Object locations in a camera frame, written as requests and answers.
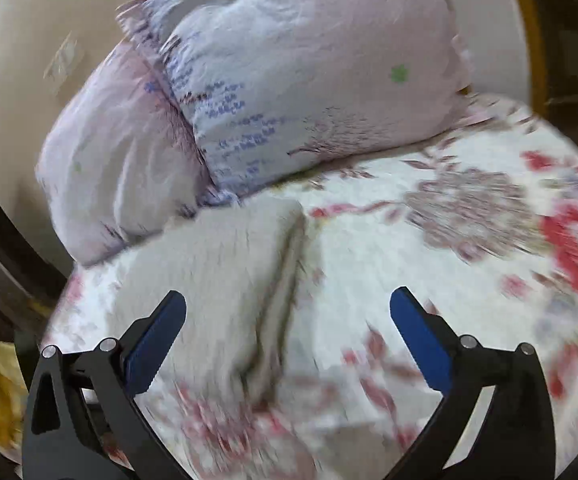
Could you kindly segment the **beige cable knit sweater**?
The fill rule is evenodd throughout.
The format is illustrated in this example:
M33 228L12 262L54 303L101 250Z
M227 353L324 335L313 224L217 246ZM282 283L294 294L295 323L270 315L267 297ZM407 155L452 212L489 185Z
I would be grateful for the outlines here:
M121 335L176 290L187 318L160 375L227 405L264 400L281 371L304 235L302 206L279 198L176 223L133 249L109 334Z

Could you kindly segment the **white floral bedspread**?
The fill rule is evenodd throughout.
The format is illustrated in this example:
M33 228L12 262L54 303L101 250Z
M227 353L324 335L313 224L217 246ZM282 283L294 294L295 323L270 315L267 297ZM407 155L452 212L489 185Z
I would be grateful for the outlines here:
M240 414L167 366L138 404L199 479L378 479L438 405L389 315L408 288L490 348L532 344L556 468L578 454L578 148L528 105L479 96L485 125L272 186L306 241L283 379Z

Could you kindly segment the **left pink floral pillow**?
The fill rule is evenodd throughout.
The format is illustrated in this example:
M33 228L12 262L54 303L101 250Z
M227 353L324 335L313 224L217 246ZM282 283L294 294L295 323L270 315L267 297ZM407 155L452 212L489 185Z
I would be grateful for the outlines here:
M183 115L127 41L62 110L35 175L59 240L81 266L193 214L210 184Z

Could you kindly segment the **right lavender floral pillow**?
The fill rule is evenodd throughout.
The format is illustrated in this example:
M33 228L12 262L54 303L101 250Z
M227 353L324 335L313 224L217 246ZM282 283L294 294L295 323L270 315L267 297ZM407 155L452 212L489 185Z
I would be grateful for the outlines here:
M134 0L117 20L225 192L429 139L467 108L449 0Z

